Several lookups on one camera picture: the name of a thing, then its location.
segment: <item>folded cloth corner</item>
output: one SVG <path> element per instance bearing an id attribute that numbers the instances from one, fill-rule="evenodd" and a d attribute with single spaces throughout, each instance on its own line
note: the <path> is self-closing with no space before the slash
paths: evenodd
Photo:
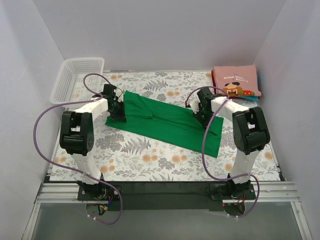
<path id="1" fill-rule="evenodd" d="M 195 152 L 202 151 L 205 129 L 193 116 L 193 111 L 184 107 L 153 100 L 139 94 L 124 93 L 126 122 L 108 117 L 106 125 L 160 140 Z M 217 157 L 224 119 L 216 117 L 206 138 L 205 154 Z"/>

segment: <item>pink fabric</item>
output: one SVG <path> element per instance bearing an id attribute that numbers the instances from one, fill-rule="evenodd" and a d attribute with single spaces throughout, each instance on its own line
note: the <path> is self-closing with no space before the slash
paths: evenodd
<path id="1" fill-rule="evenodd" d="M 230 97 L 260 97 L 257 69 L 249 66 L 215 66 L 212 71 L 213 85 L 225 90 Z"/>

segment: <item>white wall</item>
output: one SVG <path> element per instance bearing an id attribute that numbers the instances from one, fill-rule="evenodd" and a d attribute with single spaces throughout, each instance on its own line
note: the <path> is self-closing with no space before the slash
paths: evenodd
<path id="1" fill-rule="evenodd" d="M 47 169 L 33 145 L 33 125 L 49 107 L 63 61 L 32 0 L 0 0 L 0 239 L 19 240 Z M 40 147 L 51 156 L 59 112 L 39 127 Z"/>
<path id="2" fill-rule="evenodd" d="M 105 70 L 252 64 L 285 0 L 33 0 L 65 59 Z"/>
<path id="3" fill-rule="evenodd" d="M 287 0 L 254 61 L 275 153 L 313 239 L 320 239 L 319 23 L 319 1 Z"/>

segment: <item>white plastic basket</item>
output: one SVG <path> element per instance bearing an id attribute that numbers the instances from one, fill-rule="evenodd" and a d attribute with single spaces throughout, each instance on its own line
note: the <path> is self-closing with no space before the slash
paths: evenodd
<path id="1" fill-rule="evenodd" d="M 84 84 L 84 76 L 90 73 L 102 74 L 105 60 L 101 57 L 81 57 L 71 58 L 63 62 L 59 74 L 56 78 L 50 102 L 52 104 L 62 104 L 69 102 L 90 100 L 93 96 Z M 100 76 L 89 76 L 85 83 L 95 91 L 99 90 L 102 78 Z M 65 107 L 79 108 L 84 104 L 72 104 Z"/>

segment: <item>tabletop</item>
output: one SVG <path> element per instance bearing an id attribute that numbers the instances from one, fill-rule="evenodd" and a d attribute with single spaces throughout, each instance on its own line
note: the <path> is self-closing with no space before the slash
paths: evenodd
<path id="1" fill-rule="evenodd" d="M 103 75 L 120 89 L 181 107 L 185 106 L 185 100 L 192 90 L 213 85 L 211 73 L 200 71 L 108 72 Z M 256 102 L 250 100 L 234 101 L 250 108 L 257 106 Z M 102 114 L 93 123 L 93 156 L 105 181 L 212 181 L 204 170 L 201 153 L 106 126 L 108 115 L 107 112 Z M 58 139 L 59 136 L 52 158 L 56 163 L 77 168 L 73 158 L 60 148 Z M 226 178 L 233 168 L 236 153 L 232 122 L 225 118 L 217 158 L 205 156 L 210 173 L 218 178 Z M 280 180 L 273 149 L 269 144 L 256 158 L 252 172 L 260 181 Z M 50 181 L 81 179 L 80 173 L 58 166 L 53 166 L 50 175 Z"/>

